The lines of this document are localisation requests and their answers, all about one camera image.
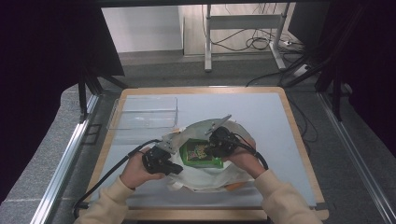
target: gray carpet floor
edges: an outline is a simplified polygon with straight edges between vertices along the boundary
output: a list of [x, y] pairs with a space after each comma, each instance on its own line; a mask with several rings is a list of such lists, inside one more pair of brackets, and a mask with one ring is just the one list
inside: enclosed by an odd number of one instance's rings
[[[266, 54], [215, 57], [212, 73], [205, 73], [202, 57], [176, 56], [174, 60], [163, 56], [151, 57], [149, 60], [139, 61], [138, 64], [127, 61], [123, 59], [126, 77], [118, 79], [131, 87], [245, 86], [255, 77], [277, 71], [274, 60]], [[279, 76], [269, 76], [253, 82], [252, 85], [275, 86], [278, 81]], [[314, 91], [315, 81], [316, 78], [311, 77], [286, 91], [290, 100], [304, 112], [302, 115], [296, 106], [292, 107], [301, 130], [307, 129], [303, 139], [307, 142], [309, 157], [330, 211], [330, 217], [324, 223], [383, 223], [371, 195], [361, 181]], [[72, 223], [74, 219], [71, 206], [87, 189], [106, 135], [106, 123], [111, 108], [121, 92], [121, 89], [102, 79], [101, 83], [105, 89], [104, 94], [93, 112], [90, 129], [73, 161], [73, 171], [64, 181], [48, 223]], [[28, 223], [32, 219], [78, 123], [77, 86], [65, 91], [61, 101], [61, 108], [47, 136], [7, 199], [1, 204], [0, 223]], [[341, 113], [343, 122], [363, 159], [392, 206], [396, 207], [395, 158], [355, 113], [347, 97], [342, 98]], [[308, 122], [306, 126], [304, 116], [312, 125]], [[97, 138], [89, 134], [96, 131], [99, 132]]]

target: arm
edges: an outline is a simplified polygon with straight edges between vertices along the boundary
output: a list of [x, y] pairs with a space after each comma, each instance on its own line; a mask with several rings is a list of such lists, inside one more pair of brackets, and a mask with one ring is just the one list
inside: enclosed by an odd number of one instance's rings
[[99, 199], [75, 224], [82, 223], [121, 223], [128, 211], [126, 199], [139, 187], [151, 179], [161, 179], [164, 174], [149, 174], [142, 163], [142, 154], [136, 153], [125, 166], [122, 174], [108, 188], [100, 190]]
[[225, 160], [232, 161], [255, 178], [254, 185], [263, 197], [262, 209], [274, 223], [322, 223], [291, 184], [279, 181], [272, 170], [265, 171], [246, 150], [239, 147]]

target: sleeve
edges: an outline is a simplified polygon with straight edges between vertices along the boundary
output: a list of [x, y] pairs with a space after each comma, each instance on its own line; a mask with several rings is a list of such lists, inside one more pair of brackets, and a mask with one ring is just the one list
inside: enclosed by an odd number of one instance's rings
[[262, 209], [274, 223], [322, 223], [303, 196], [290, 183], [279, 181], [272, 170], [257, 177], [254, 185], [263, 197]]
[[133, 193], [134, 190], [128, 189], [118, 176], [110, 187], [100, 190], [99, 199], [76, 219], [75, 224], [121, 223], [128, 211], [126, 199]]

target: white wall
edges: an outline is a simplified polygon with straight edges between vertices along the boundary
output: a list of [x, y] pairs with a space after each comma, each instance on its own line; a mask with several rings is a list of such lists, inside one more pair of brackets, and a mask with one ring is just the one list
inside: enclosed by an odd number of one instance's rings
[[117, 52], [182, 49], [178, 6], [102, 8]]

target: metal frame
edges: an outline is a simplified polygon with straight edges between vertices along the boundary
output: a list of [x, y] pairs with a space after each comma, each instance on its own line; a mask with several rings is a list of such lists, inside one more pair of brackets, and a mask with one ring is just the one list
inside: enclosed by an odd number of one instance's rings
[[277, 49], [282, 35], [283, 26], [289, 11], [290, 3], [280, 15], [239, 15], [239, 16], [210, 16], [211, 5], [206, 10], [206, 43], [205, 43], [205, 71], [212, 71], [212, 42], [210, 31], [230, 29], [276, 29], [276, 37], [269, 46], [273, 52], [279, 70], [286, 69], [282, 57]]
[[[98, 99], [99, 97], [95, 95], [90, 98], [87, 109], [87, 112], [89, 114], [91, 114], [94, 110]], [[58, 193], [61, 189], [61, 185], [64, 182], [64, 178], [69, 171], [70, 164], [72, 163], [81, 139], [85, 131], [87, 130], [90, 118], [91, 116], [89, 115], [82, 123], [78, 124], [76, 129], [74, 130], [69, 144], [67, 145], [66, 150], [64, 151], [64, 154], [61, 158], [61, 161], [59, 162], [58, 167], [56, 168], [56, 171], [51, 181], [49, 182], [49, 186], [47, 187], [43, 198], [41, 199], [40, 205], [35, 210], [35, 215], [30, 222], [31, 224], [45, 223], [47, 218], [49, 217], [50, 210], [55, 203], [56, 197], [58, 196]]]
[[387, 196], [385, 195], [379, 184], [376, 182], [374, 176], [370, 172], [370, 169], [367, 167], [366, 163], [361, 157], [361, 154], [359, 153], [358, 149], [350, 138], [349, 133], [347, 132], [347, 129], [345, 128], [343, 122], [339, 121], [332, 112], [332, 104], [327, 99], [325, 94], [326, 93], [322, 92], [318, 93], [318, 98], [322, 103], [324, 109], [326, 110], [326, 113], [329, 116], [337, 134], [343, 142], [349, 158], [352, 160], [352, 163], [358, 171], [358, 174], [361, 176], [361, 180], [364, 186], [369, 191], [370, 196], [372, 197], [382, 218], [384, 218], [385, 223], [396, 223], [396, 215], [393, 211], [393, 208], [390, 206]]

